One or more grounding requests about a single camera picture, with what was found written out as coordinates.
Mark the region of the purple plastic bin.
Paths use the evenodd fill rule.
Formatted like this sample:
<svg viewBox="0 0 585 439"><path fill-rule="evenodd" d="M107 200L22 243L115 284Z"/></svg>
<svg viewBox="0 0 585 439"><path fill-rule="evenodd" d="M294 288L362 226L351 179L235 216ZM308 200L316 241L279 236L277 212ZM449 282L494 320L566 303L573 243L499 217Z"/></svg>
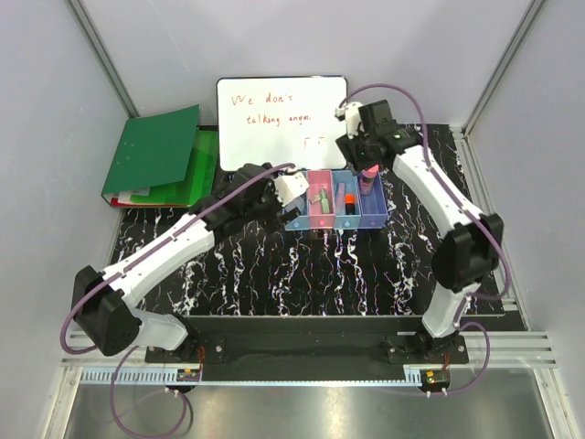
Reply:
<svg viewBox="0 0 585 439"><path fill-rule="evenodd" d="M369 192L364 189L365 179L357 177L358 200L361 220L360 229L382 229L388 220L388 208L379 174L369 181Z"/></svg>

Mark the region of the green highlighter pen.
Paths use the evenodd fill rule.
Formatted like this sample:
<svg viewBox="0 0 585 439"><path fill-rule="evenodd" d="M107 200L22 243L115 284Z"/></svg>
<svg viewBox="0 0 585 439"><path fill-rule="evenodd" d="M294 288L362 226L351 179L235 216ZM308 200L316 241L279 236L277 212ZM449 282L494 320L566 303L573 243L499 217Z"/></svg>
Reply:
<svg viewBox="0 0 585 439"><path fill-rule="evenodd" d="M319 203L321 206L321 211L324 215L329 215L332 213L330 199L328 197L328 192L325 188L322 188L319 191Z"/></svg>

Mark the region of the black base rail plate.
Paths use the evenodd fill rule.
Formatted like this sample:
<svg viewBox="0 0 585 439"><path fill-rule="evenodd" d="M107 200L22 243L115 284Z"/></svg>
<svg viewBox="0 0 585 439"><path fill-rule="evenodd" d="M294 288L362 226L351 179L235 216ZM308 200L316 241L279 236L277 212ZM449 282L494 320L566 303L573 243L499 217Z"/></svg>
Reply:
<svg viewBox="0 0 585 439"><path fill-rule="evenodd" d="M213 382L390 382L404 367L465 365L462 335L442 356L404 354L421 327L418 316L190 316L197 346L183 354L148 348L149 363L186 366L203 361L203 380Z"/></svg>

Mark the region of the pink eraser stick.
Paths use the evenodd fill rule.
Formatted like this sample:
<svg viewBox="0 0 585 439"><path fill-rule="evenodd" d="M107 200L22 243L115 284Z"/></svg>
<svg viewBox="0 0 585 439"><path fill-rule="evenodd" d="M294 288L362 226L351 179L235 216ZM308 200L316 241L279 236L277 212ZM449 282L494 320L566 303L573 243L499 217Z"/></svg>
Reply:
<svg viewBox="0 0 585 439"><path fill-rule="evenodd" d="M343 215L345 212L345 194L346 184L344 182L338 183L335 190L335 213Z"/></svg>

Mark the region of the pink plastic bin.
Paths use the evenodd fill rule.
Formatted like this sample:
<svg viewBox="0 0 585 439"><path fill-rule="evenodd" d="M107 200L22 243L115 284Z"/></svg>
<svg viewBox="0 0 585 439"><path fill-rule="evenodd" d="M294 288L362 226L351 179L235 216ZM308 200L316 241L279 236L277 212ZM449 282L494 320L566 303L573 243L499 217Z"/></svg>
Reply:
<svg viewBox="0 0 585 439"><path fill-rule="evenodd" d="M334 191L332 172L330 170L309 170L307 172L309 188L307 191L308 215L311 229L332 229L335 225ZM311 204L309 198L322 188L328 192L332 213L324 215L320 203Z"/></svg>

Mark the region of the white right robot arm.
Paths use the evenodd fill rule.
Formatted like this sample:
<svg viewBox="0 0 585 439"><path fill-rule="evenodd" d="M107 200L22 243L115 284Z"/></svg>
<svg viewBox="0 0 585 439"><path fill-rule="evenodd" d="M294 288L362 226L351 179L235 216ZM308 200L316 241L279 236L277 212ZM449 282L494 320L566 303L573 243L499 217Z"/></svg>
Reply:
<svg viewBox="0 0 585 439"><path fill-rule="evenodd" d="M503 220L477 208L437 165L425 134L401 126L387 101L342 103L335 109L346 132L336 144L354 171L375 165L392 171L418 198L440 233L431 259L436 285L421 327L404 354L426 362L444 356L461 330L461 317L484 279L497 267Z"/></svg>

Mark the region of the light blue bin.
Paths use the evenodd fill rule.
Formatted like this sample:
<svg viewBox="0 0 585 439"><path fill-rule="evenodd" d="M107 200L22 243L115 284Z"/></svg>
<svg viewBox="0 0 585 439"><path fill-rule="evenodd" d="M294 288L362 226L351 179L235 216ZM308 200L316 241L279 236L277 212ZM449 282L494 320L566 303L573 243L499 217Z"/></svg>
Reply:
<svg viewBox="0 0 585 439"><path fill-rule="evenodd" d="M294 209L298 209L299 214L294 219L287 222L284 228L288 231L309 230L310 220L308 215L308 203L305 194L296 198L291 204L287 205L284 208L284 212L288 214Z"/></svg>
<svg viewBox="0 0 585 439"><path fill-rule="evenodd" d="M354 204L356 207L355 215L346 215L346 208L343 215L335 213L336 230L357 230L361 220L360 207L358 200L357 178L348 170L334 170L332 172L333 190L334 190L334 209L335 209L335 190L338 183L344 182L346 184L346 194L353 194L356 199Z"/></svg>

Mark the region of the aluminium frame rail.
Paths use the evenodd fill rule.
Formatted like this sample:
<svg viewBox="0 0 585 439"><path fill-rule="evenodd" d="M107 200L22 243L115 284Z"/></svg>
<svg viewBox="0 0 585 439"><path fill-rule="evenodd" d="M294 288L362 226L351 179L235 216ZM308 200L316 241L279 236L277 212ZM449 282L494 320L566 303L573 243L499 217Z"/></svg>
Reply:
<svg viewBox="0 0 585 439"><path fill-rule="evenodd" d="M160 384L167 387L329 386L420 387L437 370L554 369L547 337L538 332L465 331L443 352L420 355L408 349L411 334L386 336L373 330L221 334L200 339L186 356L161 348L127 348L111 357L85 353L89 339L69 336L77 354L64 366L79 367L85 382Z"/></svg>

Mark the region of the white dry-erase board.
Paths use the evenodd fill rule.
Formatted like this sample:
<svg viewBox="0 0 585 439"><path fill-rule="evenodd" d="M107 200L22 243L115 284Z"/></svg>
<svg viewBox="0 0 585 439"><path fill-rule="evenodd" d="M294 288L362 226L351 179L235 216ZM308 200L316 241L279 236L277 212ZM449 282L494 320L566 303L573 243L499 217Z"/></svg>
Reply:
<svg viewBox="0 0 585 439"><path fill-rule="evenodd" d="M292 163L301 169L341 169L336 139L346 126L335 108L346 97L343 76L222 78L217 82L219 163Z"/></svg>

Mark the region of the black marble pattern mat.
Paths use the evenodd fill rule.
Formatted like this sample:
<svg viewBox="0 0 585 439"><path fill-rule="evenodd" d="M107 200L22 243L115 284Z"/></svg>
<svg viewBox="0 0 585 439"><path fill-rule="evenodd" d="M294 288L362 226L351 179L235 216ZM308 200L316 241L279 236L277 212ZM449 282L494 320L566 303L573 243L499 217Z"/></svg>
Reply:
<svg viewBox="0 0 585 439"><path fill-rule="evenodd" d="M285 231L250 223L157 284L139 306L184 316L411 316L425 312L440 235L393 173L379 230Z"/></svg>

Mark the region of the green translucent file folder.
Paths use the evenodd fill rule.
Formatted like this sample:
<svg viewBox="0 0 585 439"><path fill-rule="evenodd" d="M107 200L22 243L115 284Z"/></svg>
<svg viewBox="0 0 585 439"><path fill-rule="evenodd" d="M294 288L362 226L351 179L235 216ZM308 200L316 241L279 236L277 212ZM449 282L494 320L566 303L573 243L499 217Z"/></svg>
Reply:
<svg viewBox="0 0 585 439"><path fill-rule="evenodd" d="M218 132L199 130L183 181L151 187L149 194L131 195L139 206L189 207L211 193L218 161Z"/></svg>

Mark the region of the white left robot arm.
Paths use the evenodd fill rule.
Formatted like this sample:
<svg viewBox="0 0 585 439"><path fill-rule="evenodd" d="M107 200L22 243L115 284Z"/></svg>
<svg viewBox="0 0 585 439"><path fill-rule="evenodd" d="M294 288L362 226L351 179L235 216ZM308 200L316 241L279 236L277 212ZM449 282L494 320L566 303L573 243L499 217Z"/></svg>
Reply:
<svg viewBox="0 0 585 439"><path fill-rule="evenodd" d="M138 252L99 271L84 267L75 276L71 309L60 329L62 349L84 354L67 342L69 325L76 323L105 357L145 347L163 349L179 362L191 360L197 330L182 316L147 312L139 303L181 265L247 224L256 221L268 233L282 229L299 216L294 203L308 188L292 164L246 164Z"/></svg>

